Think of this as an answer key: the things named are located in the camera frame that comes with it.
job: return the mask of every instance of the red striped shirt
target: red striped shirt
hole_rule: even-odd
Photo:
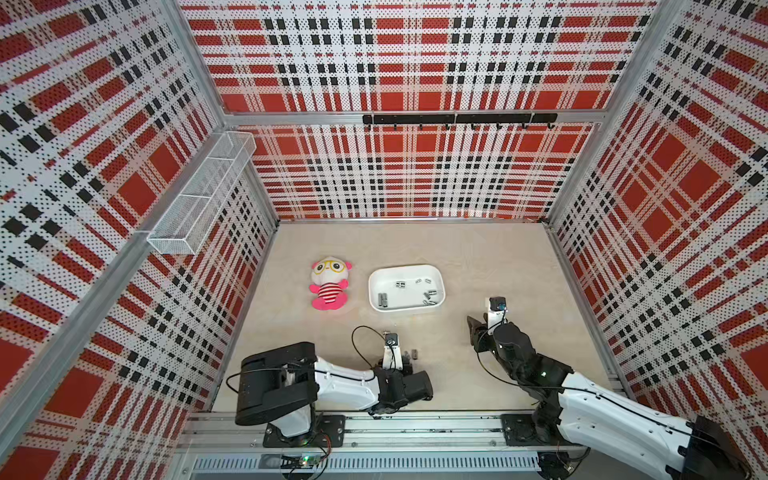
[[[317,296],[321,297],[326,303],[333,303],[336,297],[342,292],[338,283],[326,283],[320,287]]]

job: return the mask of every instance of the white tray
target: white tray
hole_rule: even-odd
[[[396,282],[406,282],[405,288],[395,286]],[[432,300],[437,305],[424,305],[424,292],[437,290]],[[379,294],[387,294],[387,307],[379,306]],[[407,265],[382,268],[371,273],[368,279],[368,300],[373,309],[379,312],[405,312],[407,310],[434,310],[445,300],[445,285],[440,270],[432,265]]]

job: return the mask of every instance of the plaid wall panel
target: plaid wall panel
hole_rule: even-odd
[[[235,113],[603,108],[657,3],[180,4]]]
[[[209,134],[154,1],[0,4],[0,402]]]
[[[242,127],[281,218],[547,213],[591,124]]]
[[[214,399],[267,221],[239,180],[199,254],[151,254],[0,479],[162,478],[186,414]]]
[[[555,225],[641,402],[766,477],[768,5],[687,1]]]

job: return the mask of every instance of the ventilation grille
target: ventilation grille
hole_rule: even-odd
[[[397,452],[333,454],[328,472],[537,472],[536,452]],[[278,472],[280,455],[202,455],[195,473]]]

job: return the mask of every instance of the stuffed toy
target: stuffed toy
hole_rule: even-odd
[[[312,306],[318,310],[337,310],[344,306],[347,296],[342,290],[349,286],[346,279],[351,269],[350,262],[336,257],[325,257],[312,265],[310,292],[317,294]]]

